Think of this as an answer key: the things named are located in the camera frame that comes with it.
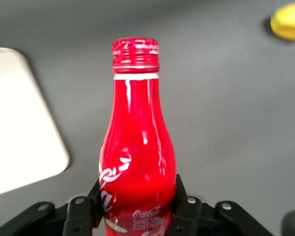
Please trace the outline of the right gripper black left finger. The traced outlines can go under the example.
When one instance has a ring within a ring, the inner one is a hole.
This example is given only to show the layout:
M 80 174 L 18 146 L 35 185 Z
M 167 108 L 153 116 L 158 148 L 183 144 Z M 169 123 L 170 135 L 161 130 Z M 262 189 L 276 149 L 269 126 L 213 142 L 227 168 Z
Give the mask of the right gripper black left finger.
M 38 202 L 0 226 L 0 236 L 91 236 L 103 217 L 99 181 L 59 208 Z

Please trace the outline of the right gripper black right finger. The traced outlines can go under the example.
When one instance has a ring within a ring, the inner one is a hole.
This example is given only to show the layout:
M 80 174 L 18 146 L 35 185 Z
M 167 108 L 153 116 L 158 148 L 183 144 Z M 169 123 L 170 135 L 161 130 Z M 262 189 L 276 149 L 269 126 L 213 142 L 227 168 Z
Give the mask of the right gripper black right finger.
M 214 207 L 187 195 L 176 177 L 174 214 L 167 227 L 169 236 L 271 236 L 272 233 L 239 204 L 218 202 Z

